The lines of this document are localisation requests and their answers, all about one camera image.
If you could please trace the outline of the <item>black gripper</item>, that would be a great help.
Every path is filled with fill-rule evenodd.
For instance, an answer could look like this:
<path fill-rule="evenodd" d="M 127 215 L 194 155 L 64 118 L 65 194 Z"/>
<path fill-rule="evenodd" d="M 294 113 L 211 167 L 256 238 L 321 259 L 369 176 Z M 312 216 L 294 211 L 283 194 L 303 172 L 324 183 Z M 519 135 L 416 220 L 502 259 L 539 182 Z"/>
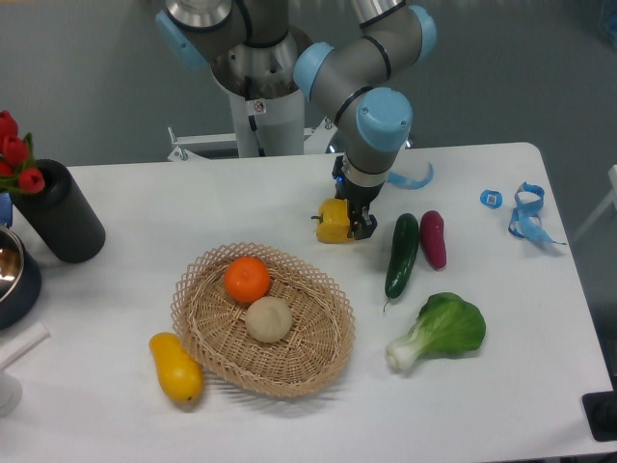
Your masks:
<path fill-rule="evenodd" d="M 384 174 L 367 174 L 354 167 L 345 154 L 335 158 L 332 177 L 335 197 L 347 202 L 350 221 L 347 236 L 353 240 L 370 238 L 377 228 L 377 219 L 370 213 L 370 204 L 384 185 Z"/>

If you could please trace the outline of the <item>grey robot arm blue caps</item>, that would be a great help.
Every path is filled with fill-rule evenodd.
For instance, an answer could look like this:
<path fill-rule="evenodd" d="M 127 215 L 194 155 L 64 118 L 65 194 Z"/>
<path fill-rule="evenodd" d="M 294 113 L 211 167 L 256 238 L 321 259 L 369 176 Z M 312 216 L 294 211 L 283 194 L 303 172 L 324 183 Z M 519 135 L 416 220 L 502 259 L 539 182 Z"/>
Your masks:
<path fill-rule="evenodd" d="M 361 240 L 377 227 L 370 205 L 414 117 L 408 98 L 387 83 L 434 49 L 437 26 L 424 8 L 405 1 L 356 1 L 353 9 L 361 37 L 340 48 L 312 44 L 298 58 L 293 78 L 346 139 L 333 167 L 335 195 L 346 202 L 348 236 Z"/>

